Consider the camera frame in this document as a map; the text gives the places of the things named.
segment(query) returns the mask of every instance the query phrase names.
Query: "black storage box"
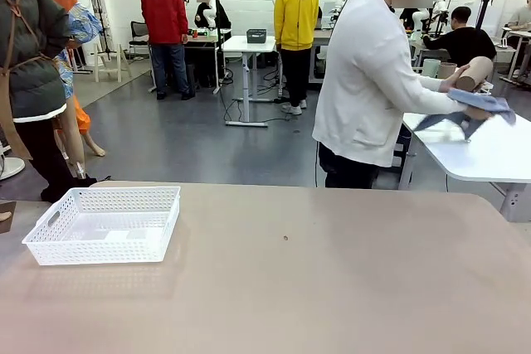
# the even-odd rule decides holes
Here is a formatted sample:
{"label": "black storage box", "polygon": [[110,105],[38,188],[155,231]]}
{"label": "black storage box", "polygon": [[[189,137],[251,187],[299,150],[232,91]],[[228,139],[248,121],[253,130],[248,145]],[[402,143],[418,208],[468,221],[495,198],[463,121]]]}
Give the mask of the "black storage box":
{"label": "black storage box", "polygon": [[247,31],[247,43],[256,43],[263,45],[266,43],[266,29],[250,29]]}

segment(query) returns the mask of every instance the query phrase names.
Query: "gray jacket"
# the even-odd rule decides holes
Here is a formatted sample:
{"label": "gray jacket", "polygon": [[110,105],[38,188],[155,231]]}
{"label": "gray jacket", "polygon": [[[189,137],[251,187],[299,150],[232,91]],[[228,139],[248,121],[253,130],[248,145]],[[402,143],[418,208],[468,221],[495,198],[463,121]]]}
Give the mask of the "gray jacket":
{"label": "gray jacket", "polygon": [[[10,67],[39,56],[53,58],[68,42],[68,15],[53,0],[21,0],[22,15],[37,35],[38,46],[20,18],[16,19],[15,46]],[[0,0],[0,68],[7,58],[12,11],[6,0]],[[9,95],[13,118],[29,118],[49,114],[65,104],[61,77],[48,60],[38,60],[11,71]]]}

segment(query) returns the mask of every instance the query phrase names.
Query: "apron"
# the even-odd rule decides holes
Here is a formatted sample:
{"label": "apron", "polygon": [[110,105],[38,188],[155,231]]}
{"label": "apron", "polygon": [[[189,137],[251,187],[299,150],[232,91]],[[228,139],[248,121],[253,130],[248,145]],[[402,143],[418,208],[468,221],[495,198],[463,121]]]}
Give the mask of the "apron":
{"label": "apron", "polygon": [[32,34],[33,40],[39,47],[40,44],[37,39],[37,36],[35,35],[35,32],[30,28],[26,18],[24,18],[20,11],[20,0],[15,0],[15,2],[13,2],[12,0],[6,0],[6,2],[11,8],[12,18],[11,34],[9,36],[9,42],[7,45],[6,60],[2,68],[2,73],[0,74],[0,126],[2,126],[3,132],[6,135],[6,139],[9,142],[9,145],[11,146],[13,154],[19,158],[31,160],[32,156],[30,155],[29,151],[26,148],[26,145],[24,145],[24,142],[18,135],[17,129],[15,128],[15,124],[13,122],[11,102],[9,99],[9,75],[11,74],[11,70],[14,70],[15,68],[37,60],[48,60],[48,57],[44,56],[41,53],[38,57],[33,57],[29,60],[26,60],[24,62],[21,62],[20,64],[16,64],[13,67],[9,68],[13,54],[13,47],[15,44],[15,25],[17,18],[20,18],[22,22],[24,22],[24,25],[26,26],[27,30]]}

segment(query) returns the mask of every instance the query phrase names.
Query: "blue cloth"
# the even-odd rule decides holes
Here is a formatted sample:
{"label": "blue cloth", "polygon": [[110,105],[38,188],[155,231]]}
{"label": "blue cloth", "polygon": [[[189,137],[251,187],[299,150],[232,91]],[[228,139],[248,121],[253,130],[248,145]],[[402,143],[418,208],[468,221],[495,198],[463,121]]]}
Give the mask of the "blue cloth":
{"label": "blue cloth", "polygon": [[[85,7],[77,3],[68,13],[71,35],[77,43],[88,43],[102,31],[100,21]],[[54,58],[54,63],[65,88],[65,97],[69,99],[74,94],[74,71],[70,64],[68,50],[63,50]]]}
{"label": "blue cloth", "polygon": [[[495,98],[490,95],[475,95],[474,93],[458,89],[450,89],[448,97],[462,104],[484,109],[494,115],[500,115],[510,125],[516,124],[516,113],[509,107],[506,99]],[[418,124],[415,131],[420,132],[428,129],[445,119],[461,127],[466,140],[485,123],[484,120],[474,120],[462,112],[455,112],[448,115],[428,115]]]}

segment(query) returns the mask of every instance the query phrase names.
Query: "yellow hoodie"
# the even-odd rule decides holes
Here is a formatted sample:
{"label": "yellow hoodie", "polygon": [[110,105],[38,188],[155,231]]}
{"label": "yellow hoodie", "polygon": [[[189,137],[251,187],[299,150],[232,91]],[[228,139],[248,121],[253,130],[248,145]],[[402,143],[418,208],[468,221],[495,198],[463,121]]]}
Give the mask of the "yellow hoodie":
{"label": "yellow hoodie", "polygon": [[319,0],[275,0],[276,44],[286,50],[306,50],[314,44]]}

